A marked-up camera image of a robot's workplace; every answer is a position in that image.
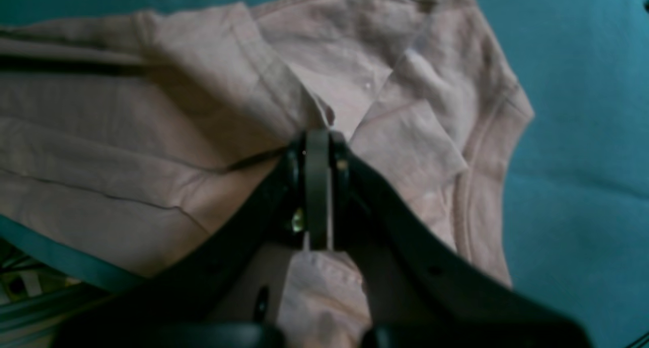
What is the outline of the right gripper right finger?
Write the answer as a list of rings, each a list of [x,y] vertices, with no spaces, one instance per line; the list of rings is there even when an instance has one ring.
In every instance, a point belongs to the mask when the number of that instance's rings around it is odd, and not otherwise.
[[[436,238],[341,133],[319,133],[319,244],[365,284],[361,347],[590,347],[584,330],[471,267]]]

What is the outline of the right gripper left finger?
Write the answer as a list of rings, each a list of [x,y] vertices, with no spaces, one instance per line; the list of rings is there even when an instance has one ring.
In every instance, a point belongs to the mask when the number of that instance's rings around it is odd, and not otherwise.
[[[285,347],[274,324],[298,250],[320,248],[320,132],[308,131],[235,215],[146,283],[65,321],[55,347]]]

